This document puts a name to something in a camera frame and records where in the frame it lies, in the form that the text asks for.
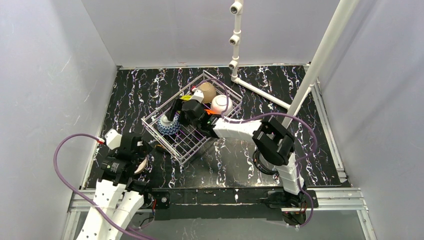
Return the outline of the yellow-green bowl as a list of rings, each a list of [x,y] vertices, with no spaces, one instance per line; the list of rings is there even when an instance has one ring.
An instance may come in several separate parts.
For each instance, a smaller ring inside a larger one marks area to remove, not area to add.
[[[183,101],[189,101],[191,100],[192,95],[183,95],[182,97],[180,97],[181,100]]]

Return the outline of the aluminium table frame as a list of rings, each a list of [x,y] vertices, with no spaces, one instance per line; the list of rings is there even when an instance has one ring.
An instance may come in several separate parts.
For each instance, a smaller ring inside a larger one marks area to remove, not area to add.
[[[152,140],[142,118],[204,70],[242,96],[241,110],[236,117],[248,119],[282,110],[279,105],[233,83],[227,67],[122,68],[117,71],[101,130],[135,132]],[[312,197],[309,203],[314,204],[311,222],[315,223],[323,211],[336,211],[358,213],[361,225],[368,225],[368,206],[360,189],[348,181],[316,85],[312,86],[297,115],[313,129],[318,142],[314,156],[300,165]],[[168,154],[154,151],[148,157],[148,167],[141,179],[149,182],[159,198],[167,199],[158,202],[157,219],[278,219],[280,209],[258,203],[269,191],[280,187],[271,176],[255,168],[254,149],[254,145],[245,140],[211,138],[184,165]]]

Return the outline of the small yellow black object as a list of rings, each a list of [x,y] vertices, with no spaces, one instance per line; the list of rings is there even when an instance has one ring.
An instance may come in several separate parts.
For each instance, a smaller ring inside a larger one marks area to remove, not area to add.
[[[161,144],[156,144],[154,146],[154,149],[156,151],[158,151],[158,152],[161,152],[161,153],[166,153],[167,152],[167,149],[163,145],[161,145]]]

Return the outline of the orange bowl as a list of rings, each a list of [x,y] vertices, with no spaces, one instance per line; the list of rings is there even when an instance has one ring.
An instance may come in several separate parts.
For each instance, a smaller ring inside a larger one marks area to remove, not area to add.
[[[211,109],[205,109],[204,110],[208,115],[218,115],[218,116],[220,116],[221,115],[221,113],[220,112],[215,112],[215,111],[213,111],[213,110],[211,110]]]

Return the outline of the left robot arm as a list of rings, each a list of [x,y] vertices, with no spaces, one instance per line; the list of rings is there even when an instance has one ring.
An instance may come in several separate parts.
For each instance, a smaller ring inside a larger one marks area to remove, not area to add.
[[[148,196],[148,183],[134,176],[146,167],[153,148],[137,134],[114,129],[105,135],[105,144],[110,152],[101,163],[103,174],[96,182],[94,205],[79,240],[119,240]]]

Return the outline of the beige bowl white inside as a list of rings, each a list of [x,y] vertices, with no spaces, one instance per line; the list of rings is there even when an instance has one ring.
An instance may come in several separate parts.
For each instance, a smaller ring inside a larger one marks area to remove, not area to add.
[[[216,97],[217,92],[214,85],[210,82],[203,82],[198,89],[203,93],[203,104],[209,104]]]

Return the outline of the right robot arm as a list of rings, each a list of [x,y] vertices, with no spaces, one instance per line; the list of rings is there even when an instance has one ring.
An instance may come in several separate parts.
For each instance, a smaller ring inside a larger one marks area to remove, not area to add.
[[[278,120],[281,112],[264,113],[250,119],[234,119],[227,115],[230,100],[217,109],[207,108],[195,99],[177,98],[159,120],[160,131],[173,135],[179,126],[192,126],[205,137],[233,138],[252,141],[256,147],[253,163],[263,174],[279,179],[282,191],[271,192],[263,203],[269,207],[284,206],[298,208],[297,212],[284,212],[287,225],[300,228],[311,216],[307,208],[314,209],[312,197],[307,193],[307,185],[301,175],[295,155],[295,137]]]

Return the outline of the red patterned bowl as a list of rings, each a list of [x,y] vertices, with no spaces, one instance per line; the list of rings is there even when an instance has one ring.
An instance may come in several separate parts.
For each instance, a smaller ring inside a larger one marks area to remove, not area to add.
[[[163,136],[175,135],[180,129],[178,114],[174,116],[173,120],[168,120],[167,116],[163,114],[157,122],[157,131]]]

